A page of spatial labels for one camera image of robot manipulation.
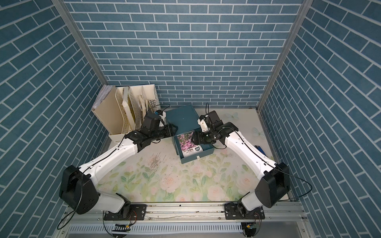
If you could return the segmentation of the purple flower seed bag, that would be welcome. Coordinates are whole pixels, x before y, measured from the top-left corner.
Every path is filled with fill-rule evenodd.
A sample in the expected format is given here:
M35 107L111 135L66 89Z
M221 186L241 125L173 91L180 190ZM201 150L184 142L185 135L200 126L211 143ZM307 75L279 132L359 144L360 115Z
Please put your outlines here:
M183 157L189 157L203 151L200 145L191 142L194 131L189 131L177 136Z

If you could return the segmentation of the teal top drawer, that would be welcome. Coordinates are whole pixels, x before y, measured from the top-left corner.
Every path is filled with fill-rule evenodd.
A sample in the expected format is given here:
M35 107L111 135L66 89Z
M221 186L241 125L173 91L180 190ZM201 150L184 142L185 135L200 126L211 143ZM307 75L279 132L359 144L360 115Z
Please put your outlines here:
M192 143L191 138L195 132L196 131L193 130L173 137L176 154L179 156L182 164L214 153L214 148L212 145L195 145Z

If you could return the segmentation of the teal drawer cabinet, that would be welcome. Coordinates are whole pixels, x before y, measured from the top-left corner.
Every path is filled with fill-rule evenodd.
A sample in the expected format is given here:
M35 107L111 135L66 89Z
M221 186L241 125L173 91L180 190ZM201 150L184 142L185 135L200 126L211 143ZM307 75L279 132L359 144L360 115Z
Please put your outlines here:
M199 129L198 119L199 115L192 105L182 106L166 112L167 122L178 128L175 136Z

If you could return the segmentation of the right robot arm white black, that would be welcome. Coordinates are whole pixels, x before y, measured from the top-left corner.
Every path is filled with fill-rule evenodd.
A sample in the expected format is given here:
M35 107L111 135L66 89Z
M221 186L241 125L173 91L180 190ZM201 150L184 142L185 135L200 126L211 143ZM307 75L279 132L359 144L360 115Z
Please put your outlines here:
M271 208L290 190L289 168L285 163L276 163L250 144L232 123L206 123L197 120L201 131L192 136L196 145L215 144L218 140L238 154L259 179L256 188L245 194L235 205L243 219L253 219L254 210L265 206Z

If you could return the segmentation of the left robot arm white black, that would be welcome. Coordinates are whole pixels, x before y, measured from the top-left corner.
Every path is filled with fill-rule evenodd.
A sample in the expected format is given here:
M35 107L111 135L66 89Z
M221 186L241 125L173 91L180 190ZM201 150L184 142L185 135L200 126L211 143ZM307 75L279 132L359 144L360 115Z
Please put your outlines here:
M173 137L178 130L167 124L154 130L141 128L124 135L119 144L99 157L79 167L68 166L62 176L59 197L77 214L101 210L113 220L127 220L131 216L131 202L119 193L97 190L100 180L129 157L139 153L153 141Z

